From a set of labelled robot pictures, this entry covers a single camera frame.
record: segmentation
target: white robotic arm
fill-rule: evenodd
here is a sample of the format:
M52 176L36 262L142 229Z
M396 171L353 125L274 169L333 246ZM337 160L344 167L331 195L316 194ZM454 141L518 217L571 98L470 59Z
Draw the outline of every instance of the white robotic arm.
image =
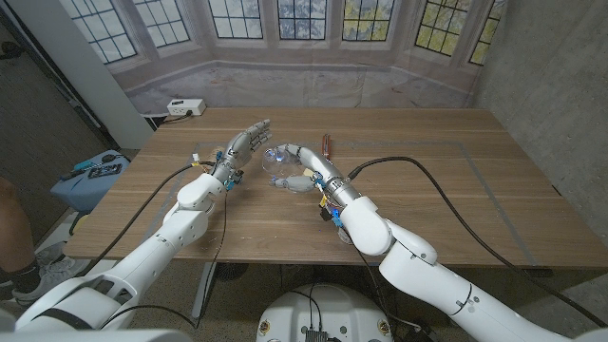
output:
M380 217L375 204L362 197L324 157L293 144L277 148L290 152L314 171L311 182L343 208L339 221L359 251L370 256L389 251L380 273L400 291L440 309L479 341L570 340L529 322L438 263L437 253L427 241Z
M114 268L96 275L72 278L38 299L17 321L18 333L97 330L112 317L140 302L145 291L183 247L207 230L214 212L212 196L238 184L239 170L270 137L270 121L239 133L218 158L211 174L202 174L178 193L178 203L162 227ZM104 331L126 328L134 311L117 316Z

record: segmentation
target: window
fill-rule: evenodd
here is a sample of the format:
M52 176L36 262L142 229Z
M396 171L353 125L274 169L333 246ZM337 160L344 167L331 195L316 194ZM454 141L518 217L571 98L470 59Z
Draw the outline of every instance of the window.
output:
M61 0L61 4L104 64L137 54L109 0Z
M482 33L477 40L475 50L473 51L473 55L471 55L471 63L479 66L484 64L485 55L487 54L487 50L490 48L492 37L494 37L494 32L496 31L498 22L501 20L501 16L503 15L503 8L504 0L494 0L492 9L485 20L484 30L482 30Z
M209 0L218 38L261 39L257 0Z
M327 0L278 0L281 39L325 39Z
M346 0L344 4L345 41L386 41L393 0Z
M175 0L133 0L157 48L190 40Z
M416 46L451 56L470 4L471 0L428 0Z

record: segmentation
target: concrete wall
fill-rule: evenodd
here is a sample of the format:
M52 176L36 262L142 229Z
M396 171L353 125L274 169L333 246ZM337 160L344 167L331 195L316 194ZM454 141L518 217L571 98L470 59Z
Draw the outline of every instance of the concrete wall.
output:
M472 106L490 109L608 246L608 2L509 0Z

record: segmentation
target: black cable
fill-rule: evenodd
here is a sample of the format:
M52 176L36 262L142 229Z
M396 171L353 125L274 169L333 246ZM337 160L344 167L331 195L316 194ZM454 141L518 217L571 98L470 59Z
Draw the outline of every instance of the black cable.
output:
M211 276L211 270L213 270L213 264L216 263L216 260L218 259L219 251L221 251L221 246L224 244L224 237L226 237L226 222L228 221L227 209L228 209L228 192L226 192L226 195L224 196L224 231L221 234L221 241L219 242L218 251L216 252L216 255L213 257L213 261L211 261L211 267L209 268L209 272L207 273L207 279L205 281L205 288L204 288L204 291L202 292L202 304L200 305L199 319L197 320L197 327L195 329L199 328L200 320L202 319L202 310L204 309L205 304L207 304L205 301L205 298L207 296L207 285L209 285L209 277Z
M191 116L192 116L192 110L188 110L184 115L182 115L182 116L180 116L180 117L178 117L176 119L165 120L161 124L171 124L171 123L174 123L174 122L181 121L183 119L189 118Z
M433 178L433 176L430 174L430 172L428 172L428 170L421 164L419 163L417 160L410 158L410 157L385 157L385 158L379 158L379 159L375 159L372 161L367 161L364 162L363 164L355 167L348 175L348 177L351 180L354 180L354 178L359 174L359 172L361 172L361 170L363 170L364 168L374 165L376 163L379 162L390 162L390 161L402 161L402 162L411 162L414 165L418 166L418 168L425 173L425 175L427 175L428 179L430 180L430 182L433 183L433 185L435 186L435 188L437 189L437 192L439 192L439 195L441 195L442 199L444 199L444 201L446 202L447 206L449 207L449 209L452 211L452 213L454 214L454 216L456 216L456 219L458 219L461 224L465 227L465 229L471 234L471 236L473 238L475 238L475 240L482 245L482 247L484 247L491 255L493 255L495 258L497 258L500 262L502 262L504 265L506 265L511 271L515 272L516 274L522 276L523 278L527 279L528 281L530 281L531 283L533 283L534 285L540 287L541 289L545 290L547 293L549 293L550 295L553 295L554 297L556 297L557 299L563 301L564 303L570 305L572 308L574 308L575 310L577 310L579 313L583 314L585 317L589 318L591 321L593 321L594 323L596 323L598 326L600 326L601 328L607 328L608 324L606 324L606 322L602 321L601 319L599 319L597 316L595 316L594 314L592 314L591 312L589 312L587 309L581 307L581 305L577 302L575 302L574 300L568 298L567 296L560 294L558 291L554 290L553 288L543 284L542 282L538 281L537 279L533 278L532 276L530 276L528 273L526 273L524 270L520 269L519 267L513 265L511 262L509 262L507 259L505 259L503 256L499 255L496 251L494 251L490 246L488 246L474 231L473 229L468 225L468 223L466 223L465 219L463 217L461 217L460 213L458 213L458 211L456 210L456 208L454 207L454 205L451 203L451 201L449 201L449 199L446 196L446 193L444 193L444 190L441 188L441 186L439 186L439 183L437 182L437 180L435 180Z
M133 222L135 222L137 217L142 213L143 209L145 209L145 207L150 203L150 201L154 198L154 196L156 196L156 194L158 194L159 191L161 191L161 189L164 187L164 185L167 184L168 181L171 181L171 179L176 177L179 173L189 169L190 167L192 167L192 164L185 165L183 168L172 173L169 177L164 179L161 182L161 185L159 185L156 188L156 190L154 190L152 192L152 194L148 197L148 199L142 204L140 209L135 213L135 215L133 215L131 220L125 225L125 227L122 229L122 231L116 237L114 237L114 240L112 240L112 242L104 249L104 251L101 254L99 254L99 256L97 256L95 258L95 260L91 261L88 264L88 266L86 266L86 268L82 272L80 272L80 274L86 275L93 267L95 267L95 265L97 265L107 255L107 253L116 245L116 243L118 243L118 241L123 237L124 233L126 233L126 231L129 228L131 228L131 225L133 225Z
M185 315L183 315L182 313L178 313L177 311L171 309L171 308L165 308L163 306L160 305L136 305L130 308L126 308L118 313L114 313L111 317L109 317L106 322L104 322L104 324L102 324L101 327L99 327L99 330L105 328L106 325L108 325L111 321L113 321L116 317L120 316L121 314L125 314L128 313L132 310L136 310L136 309L158 309L158 310L165 310L167 312L170 312L171 314L176 314L178 315L181 319L183 319L184 321L188 322L188 324L190 326L192 326L193 329L196 329L197 327L195 327L194 322L191 321L190 319L188 319L188 317L186 317Z
M316 306L316 311L319 313L319 330L321 331L321 328L323 326L323 320L321 320L321 309L319 309L319 305L316 303L316 300L314 300L314 298L312 298L311 296L307 295L307 294L303 294L300 291L296 291L296 290L290 290L291 293L294 294L298 294L298 295L304 295L305 297L309 298L314 305ZM313 326L313 316L311 315L311 327Z
M313 328L313 289L314 289L314 284L316 284L316 281L313 281L313 285L311 286L311 290L309 292L309 297L308 297L308 307L311 310L311 329ZM321 321L319 320L319 331L322 332L323 327L321 326Z

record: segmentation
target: power strip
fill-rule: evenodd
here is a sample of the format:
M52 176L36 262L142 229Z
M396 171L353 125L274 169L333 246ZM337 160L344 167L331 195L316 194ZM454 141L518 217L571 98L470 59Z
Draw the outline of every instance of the power strip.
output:
M167 105L169 115L175 116L184 116L188 110L192 110L192 115L202 115L205 108L205 102L202 99L175 99Z

